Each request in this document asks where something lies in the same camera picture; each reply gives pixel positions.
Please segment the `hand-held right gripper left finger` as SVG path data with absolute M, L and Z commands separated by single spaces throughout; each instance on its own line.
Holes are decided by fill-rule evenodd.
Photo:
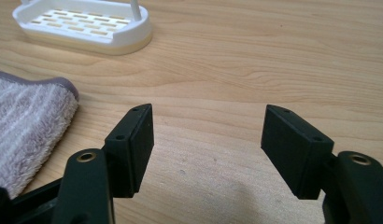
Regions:
M 115 198 L 132 198 L 139 192 L 153 147 L 152 104 L 130 109 L 103 146 Z

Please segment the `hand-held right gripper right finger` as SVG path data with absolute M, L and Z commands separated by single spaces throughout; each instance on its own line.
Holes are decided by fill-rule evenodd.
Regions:
M 334 141 L 293 111 L 267 105 L 261 148 L 291 192 L 302 200 L 316 200 L 323 164 L 332 157 Z

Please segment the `striped fluffy towel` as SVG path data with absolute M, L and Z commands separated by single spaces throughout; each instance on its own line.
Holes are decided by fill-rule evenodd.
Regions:
M 64 77 L 28 80 L 0 71 L 0 188 L 20 195 L 50 156 L 78 109 Z

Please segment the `white slotted soap dish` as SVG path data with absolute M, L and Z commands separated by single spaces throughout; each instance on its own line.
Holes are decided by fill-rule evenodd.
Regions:
M 106 55 L 124 55 L 152 39 L 149 12 L 137 0 L 21 0 L 12 16 L 32 39 Z

